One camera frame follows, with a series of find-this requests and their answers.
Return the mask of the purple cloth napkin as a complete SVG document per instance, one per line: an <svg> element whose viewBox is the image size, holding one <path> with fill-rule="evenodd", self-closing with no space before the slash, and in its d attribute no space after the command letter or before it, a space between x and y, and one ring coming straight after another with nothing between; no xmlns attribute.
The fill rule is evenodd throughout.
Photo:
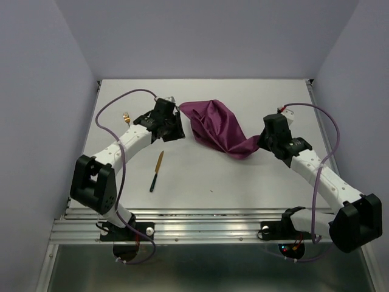
<svg viewBox="0 0 389 292"><path fill-rule="evenodd" d="M185 102L179 108L199 144L239 160L259 150L259 135L247 138L234 113L219 100Z"/></svg>

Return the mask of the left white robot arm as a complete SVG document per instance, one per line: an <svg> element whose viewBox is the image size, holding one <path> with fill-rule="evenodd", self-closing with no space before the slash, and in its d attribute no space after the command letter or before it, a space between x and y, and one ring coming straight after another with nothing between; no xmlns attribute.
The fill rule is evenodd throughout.
<svg viewBox="0 0 389 292"><path fill-rule="evenodd" d="M121 137L115 136L111 145L77 159L70 197L103 216L121 239L130 239L135 234L135 216L119 203L123 186L117 187L116 175L121 173L124 181L126 163L156 140L169 142L184 137L175 99L156 99L154 108L139 116Z"/></svg>

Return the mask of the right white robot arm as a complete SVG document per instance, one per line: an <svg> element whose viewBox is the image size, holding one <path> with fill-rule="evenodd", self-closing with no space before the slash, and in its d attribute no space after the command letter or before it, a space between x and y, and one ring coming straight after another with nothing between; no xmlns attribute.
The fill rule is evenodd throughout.
<svg viewBox="0 0 389 292"><path fill-rule="evenodd" d="M291 121L282 113L266 116L258 145L305 179L328 203L331 213L305 207L287 209L278 221L262 221L258 238L293 240L314 234L332 240L345 253L379 238L383 231L381 200L351 187L322 162L309 143L293 138Z"/></svg>

